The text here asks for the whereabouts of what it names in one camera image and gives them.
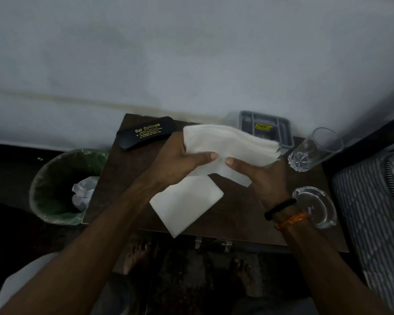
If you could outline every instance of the bare foot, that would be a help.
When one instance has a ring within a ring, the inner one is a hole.
[[[237,297],[256,296],[251,266],[243,259],[234,258],[229,267],[231,285],[235,286]]]
[[[132,270],[144,271],[150,262],[151,243],[137,243],[124,260],[124,275],[131,274]]]

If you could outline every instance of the hand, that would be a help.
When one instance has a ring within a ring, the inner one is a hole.
[[[150,181],[159,184],[161,192],[168,186],[179,183],[198,166],[210,163],[217,157],[218,154],[215,152],[185,154],[184,134],[176,131],[143,174]]]
[[[242,160],[228,157],[226,165],[251,179],[251,186],[266,210],[270,210],[290,198],[283,159],[267,167],[256,167]]]

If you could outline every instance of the dark floor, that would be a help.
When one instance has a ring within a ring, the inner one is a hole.
[[[27,213],[28,190],[36,172],[60,152],[0,146],[0,287],[5,278],[32,260],[62,250],[84,226],[57,226]],[[294,257],[283,247],[265,248],[237,243],[231,253],[208,245],[194,250],[194,238],[169,234],[138,234],[158,243],[152,285],[142,314],[222,314],[231,301],[225,296],[233,257],[252,266],[259,296],[297,299],[309,296]],[[350,254],[344,258],[353,266]],[[123,257],[115,269],[122,265]]]

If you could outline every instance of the folded napkin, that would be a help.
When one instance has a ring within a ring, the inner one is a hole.
[[[185,126],[184,144],[188,154],[208,151],[219,154],[215,161],[197,167],[189,176],[217,173],[246,187],[251,184],[251,180],[226,166],[226,157],[234,157],[263,167],[275,162],[280,156],[278,142],[255,137],[223,125]]]
[[[185,177],[156,194],[150,205],[175,238],[223,197],[208,176]]]

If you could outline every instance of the dark wooden tabletop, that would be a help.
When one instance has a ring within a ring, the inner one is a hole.
[[[154,119],[148,116],[126,114],[120,130]],[[176,121],[177,130],[182,131],[189,123]],[[297,146],[303,139],[295,137]],[[153,161],[165,140],[152,142],[144,147],[122,151],[115,139],[107,163],[95,188],[82,223],[92,222],[110,203],[131,185]],[[247,241],[265,244],[286,245],[282,235],[272,221],[264,219],[263,209],[252,189],[243,187],[217,174],[210,178],[224,192],[224,196],[200,218],[192,223],[183,234],[220,238],[232,241]],[[289,192],[303,186],[314,186],[328,195],[326,176],[322,167],[316,166],[305,173],[298,173],[287,165]],[[162,221],[148,204],[137,219],[136,227],[149,231],[168,232]],[[321,230],[337,250],[348,252],[347,244],[338,222],[336,226]]]

